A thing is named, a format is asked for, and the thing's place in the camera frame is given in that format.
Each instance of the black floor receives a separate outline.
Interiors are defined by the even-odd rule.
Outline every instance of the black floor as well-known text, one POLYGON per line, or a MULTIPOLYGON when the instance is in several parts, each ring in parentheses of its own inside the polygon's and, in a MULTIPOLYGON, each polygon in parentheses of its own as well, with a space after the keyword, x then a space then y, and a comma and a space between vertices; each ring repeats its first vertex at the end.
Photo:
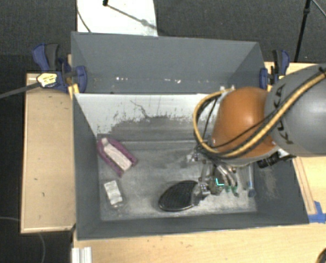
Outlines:
MULTIPOLYGON (((326 11, 326 0, 317 0, 326 11)), ((272 49, 293 59, 305 0, 155 0, 160 35, 258 41, 265 60, 272 49)), ((326 62, 326 20, 314 5, 299 61, 326 62)), ((70 52, 75 0, 0 0, 0 93, 25 84, 36 70, 31 49, 59 43, 70 52)), ((0 216, 20 217, 23 96, 0 101, 0 216)), ((41 262, 40 238, 21 236, 19 224, 0 220, 0 262, 41 262)), ((68 262, 70 233, 44 233, 44 262, 68 262)))

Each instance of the yellow clamp tag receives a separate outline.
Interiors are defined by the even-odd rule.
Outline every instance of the yellow clamp tag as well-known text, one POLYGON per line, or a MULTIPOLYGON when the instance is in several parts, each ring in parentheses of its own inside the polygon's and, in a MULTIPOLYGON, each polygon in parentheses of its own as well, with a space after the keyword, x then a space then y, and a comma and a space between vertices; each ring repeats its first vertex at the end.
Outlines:
POLYGON ((53 88, 57 85, 56 73, 42 73, 36 80, 40 83, 42 88, 53 88))

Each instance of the purple package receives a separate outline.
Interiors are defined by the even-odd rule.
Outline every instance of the purple package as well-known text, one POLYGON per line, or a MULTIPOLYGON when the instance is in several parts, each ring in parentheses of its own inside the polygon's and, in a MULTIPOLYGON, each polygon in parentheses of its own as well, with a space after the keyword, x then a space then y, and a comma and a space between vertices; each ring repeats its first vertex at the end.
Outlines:
POLYGON ((104 137, 97 141, 97 151, 119 177, 131 166, 137 164, 134 157, 119 141, 104 137))

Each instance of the yellow cable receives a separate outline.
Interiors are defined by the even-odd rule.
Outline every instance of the yellow cable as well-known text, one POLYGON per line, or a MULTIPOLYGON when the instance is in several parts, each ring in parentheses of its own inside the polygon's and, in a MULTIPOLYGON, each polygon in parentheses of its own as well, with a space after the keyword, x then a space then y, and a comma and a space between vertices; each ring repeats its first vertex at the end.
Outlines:
MULTIPOLYGON (((280 117, 287 111, 287 109, 304 92, 306 92, 311 87, 313 87, 315 84, 317 84, 318 82, 324 80, 325 78, 326 78, 326 72, 321 73, 320 75, 315 77, 313 80, 309 81, 308 83, 306 83, 305 85, 300 87, 297 91, 295 91, 295 93, 292 95, 292 97, 277 111, 277 113, 273 116, 273 118, 251 140, 249 140, 247 143, 245 143, 239 149, 237 149, 235 151, 232 151, 232 152, 230 152, 228 154, 223 155, 223 157, 229 158, 229 157, 235 156, 235 155, 237 155, 237 154, 251 148, 254 144, 256 144, 277 123, 277 120, 280 119, 280 117)), ((214 94, 210 94, 210 95, 206 96, 204 99, 202 99, 198 103, 198 105, 196 106, 195 111, 193 113, 193 128, 195 130, 197 140, 203 146, 203 148, 205 148, 206 150, 208 150, 211 153, 218 154, 218 153, 220 153, 220 151, 217 151, 217 150, 211 148, 209 145, 207 145, 205 142, 203 142, 202 137, 201 137, 201 135, 200 135, 200 133, 198 131, 197 113, 198 113, 198 110, 201 107, 201 105, 203 103, 205 103, 207 100, 209 100, 210 98, 213 98, 215 96, 221 95, 223 92, 226 92, 226 91, 229 91, 229 90, 230 89, 220 91, 220 92, 216 92, 214 94)))

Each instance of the bin floor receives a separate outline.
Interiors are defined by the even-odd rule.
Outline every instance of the bin floor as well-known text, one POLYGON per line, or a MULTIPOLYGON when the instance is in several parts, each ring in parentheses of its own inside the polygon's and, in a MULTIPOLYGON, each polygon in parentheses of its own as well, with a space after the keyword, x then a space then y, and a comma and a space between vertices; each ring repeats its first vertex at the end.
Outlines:
POLYGON ((171 185, 183 180, 198 180, 201 162, 188 162, 186 156, 195 147, 194 140, 184 141, 121 141, 138 159, 121 178, 100 158, 99 186, 101 219, 163 218, 172 216, 242 213, 256 211, 253 198, 238 188, 239 197, 225 190, 219 196, 208 196, 198 206, 180 212, 162 211, 159 197, 171 185), (117 180, 124 198, 124 206, 114 209, 106 197, 105 182, 117 180))

